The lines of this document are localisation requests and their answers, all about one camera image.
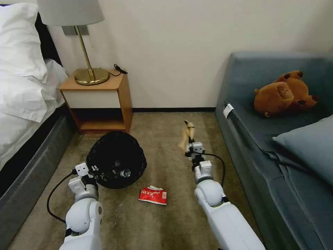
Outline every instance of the stuffed animal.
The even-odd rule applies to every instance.
[[[294,96],[285,82],[275,82],[255,90],[254,108],[266,117],[286,110]]]
[[[307,85],[301,80],[303,73],[295,70],[280,76],[273,83],[256,89],[254,108],[266,117],[282,111],[303,111],[317,103],[317,96],[309,95]]]
[[[301,80],[303,72],[295,70],[280,76],[275,82],[286,82],[294,95],[294,100],[288,107],[290,111],[303,111],[316,105],[318,97],[309,95],[309,88]]]

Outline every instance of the carpet floor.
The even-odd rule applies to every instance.
[[[143,148],[147,168],[137,182],[124,189],[111,190],[100,186],[100,201],[104,208],[100,231],[103,249],[218,248],[206,216],[194,197],[196,185],[191,162],[177,146],[184,119],[194,123],[195,139],[204,144],[206,152],[224,159],[224,191],[259,235],[214,113],[135,113],[130,134]],[[63,243],[65,225],[47,213],[47,197],[75,165],[85,161],[91,146],[99,137],[73,136],[54,175],[10,245],[10,250],[59,249]],[[222,164],[213,157],[207,159],[214,165],[214,179],[221,180]],[[50,202],[51,210],[62,218],[65,218],[74,200],[67,183],[58,187]],[[140,190],[150,185],[162,187],[168,192],[166,206],[137,200]]]

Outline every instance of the table lamp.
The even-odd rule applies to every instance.
[[[98,0],[37,0],[42,22],[52,26],[74,26],[79,37],[88,69],[75,73],[75,80],[82,85],[95,85],[105,82],[109,72],[101,68],[91,68],[86,48],[78,25],[95,24],[104,20]]]

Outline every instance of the red snack wrapper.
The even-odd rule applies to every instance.
[[[141,189],[139,200],[160,205],[166,205],[167,204],[166,194],[167,193],[163,188],[149,186],[144,189]]]

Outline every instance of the wooden nightstand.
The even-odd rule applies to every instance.
[[[85,86],[75,82],[74,74],[59,89],[79,131],[84,134],[129,132],[133,114],[127,75],[110,75],[106,82]]]

